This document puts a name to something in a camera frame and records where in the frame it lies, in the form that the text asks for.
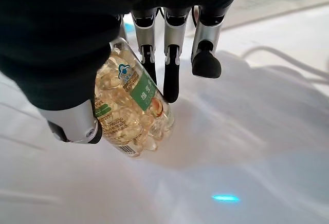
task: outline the logo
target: logo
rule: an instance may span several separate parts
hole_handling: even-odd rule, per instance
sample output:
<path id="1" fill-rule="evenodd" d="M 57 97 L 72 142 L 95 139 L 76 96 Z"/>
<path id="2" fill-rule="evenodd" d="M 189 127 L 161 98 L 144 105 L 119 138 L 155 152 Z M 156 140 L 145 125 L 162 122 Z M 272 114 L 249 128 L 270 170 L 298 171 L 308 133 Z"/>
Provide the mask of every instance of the logo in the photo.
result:
<path id="1" fill-rule="evenodd" d="M 124 83 L 128 82 L 129 78 L 132 76 L 130 65 L 119 65 L 119 79 L 122 79 Z"/>

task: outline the blue light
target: blue light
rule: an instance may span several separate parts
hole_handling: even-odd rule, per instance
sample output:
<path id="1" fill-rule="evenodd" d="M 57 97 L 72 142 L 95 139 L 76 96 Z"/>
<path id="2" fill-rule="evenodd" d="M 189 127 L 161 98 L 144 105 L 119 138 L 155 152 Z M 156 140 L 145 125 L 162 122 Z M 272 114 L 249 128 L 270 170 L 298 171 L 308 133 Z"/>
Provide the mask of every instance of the blue light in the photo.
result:
<path id="1" fill-rule="evenodd" d="M 231 201 L 231 202 L 240 201 L 238 197 L 228 196 L 228 195 L 214 195 L 212 196 L 212 198 L 218 201 Z"/>

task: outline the barcode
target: barcode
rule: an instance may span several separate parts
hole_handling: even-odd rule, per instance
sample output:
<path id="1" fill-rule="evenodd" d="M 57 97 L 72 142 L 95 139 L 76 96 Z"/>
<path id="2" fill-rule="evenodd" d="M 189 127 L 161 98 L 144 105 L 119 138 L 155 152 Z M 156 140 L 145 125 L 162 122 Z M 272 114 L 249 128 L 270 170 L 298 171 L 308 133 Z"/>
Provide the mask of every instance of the barcode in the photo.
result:
<path id="1" fill-rule="evenodd" d="M 124 152 L 125 154 L 129 154 L 129 155 L 133 155 L 136 152 L 128 145 L 126 146 L 118 146 L 116 147 L 118 150 L 120 150 L 121 152 Z"/>

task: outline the clear plastic bottle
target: clear plastic bottle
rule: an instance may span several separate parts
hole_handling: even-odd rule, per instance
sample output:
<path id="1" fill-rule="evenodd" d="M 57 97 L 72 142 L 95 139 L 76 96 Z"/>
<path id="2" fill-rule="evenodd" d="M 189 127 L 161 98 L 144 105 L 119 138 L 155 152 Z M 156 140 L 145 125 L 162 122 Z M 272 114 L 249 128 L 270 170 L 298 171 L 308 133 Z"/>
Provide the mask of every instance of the clear plastic bottle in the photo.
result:
<path id="1" fill-rule="evenodd" d="M 170 106 L 124 39 L 98 70 L 95 114 L 103 137 L 131 157 L 155 151 L 174 124 Z"/>

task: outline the green label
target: green label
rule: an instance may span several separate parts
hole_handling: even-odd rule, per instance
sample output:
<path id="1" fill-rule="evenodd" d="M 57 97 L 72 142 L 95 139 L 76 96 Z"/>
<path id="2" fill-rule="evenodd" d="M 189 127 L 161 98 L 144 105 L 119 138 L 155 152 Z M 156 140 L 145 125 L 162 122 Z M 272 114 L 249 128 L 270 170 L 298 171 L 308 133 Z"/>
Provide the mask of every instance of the green label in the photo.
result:
<path id="1" fill-rule="evenodd" d="M 152 97 L 154 97 L 155 90 L 156 87 L 154 82 L 145 72 L 143 72 L 142 77 L 130 95 L 138 103 L 141 109 L 145 111 L 149 107 Z"/>
<path id="2" fill-rule="evenodd" d="M 95 116 L 98 118 L 106 113 L 110 112 L 111 108 L 107 104 L 103 104 L 99 108 L 95 108 Z"/>

